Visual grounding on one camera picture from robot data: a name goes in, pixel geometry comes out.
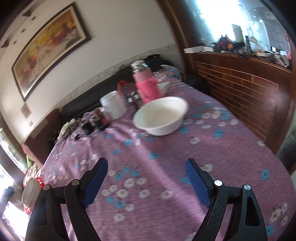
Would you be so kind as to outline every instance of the wooden cabinet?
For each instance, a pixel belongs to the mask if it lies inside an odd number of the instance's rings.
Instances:
[[[257,58],[234,54],[192,54],[211,95],[229,108],[276,154],[295,108],[293,73]]]

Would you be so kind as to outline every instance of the small bottle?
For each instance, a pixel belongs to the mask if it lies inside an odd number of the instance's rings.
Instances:
[[[94,110],[94,115],[94,123],[100,131],[105,130],[110,125],[110,121],[106,119],[106,117],[103,115],[103,113],[101,113],[99,108],[96,108]]]

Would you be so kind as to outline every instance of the picture frame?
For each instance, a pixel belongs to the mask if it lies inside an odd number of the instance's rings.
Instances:
[[[75,2],[48,20],[26,44],[12,66],[24,102],[59,62],[90,39]]]

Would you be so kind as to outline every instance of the blue gripper pad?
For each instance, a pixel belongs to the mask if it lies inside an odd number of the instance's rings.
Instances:
[[[92,204],[102,186],[108,172],[108,162],[105,158],[100,158],[93,169],[88,174],[86,180],[81,184],[83,191],[82,206],[87,208]]]
[[[211,184],[213,179],[211,176],[207,172],[201,170],[192,158],[186,161],[185,171],[200,203],[207,208],[210,208],[212,205],[211,189],[213,188]]]

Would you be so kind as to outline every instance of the white container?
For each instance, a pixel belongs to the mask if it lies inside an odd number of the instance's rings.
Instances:
[[[127,109],[117,91],[112,91],[100,99],[102,107],[111,115],[113,120],[122,117]]]
[[[133,124],[151,135],[165,136],[182,125],[188,109],[188,102],[179,97],[156,99],[137,111]]]
[[[28,209],[32,209],[37,201],[41,186],[37,179],[31,178],[22,193],[22,203]]]
[[[197,47],[184,49],[184,53],[198,53],[198,52],[214,52],[214,48],[207,47],[207,46],[197,46]]]

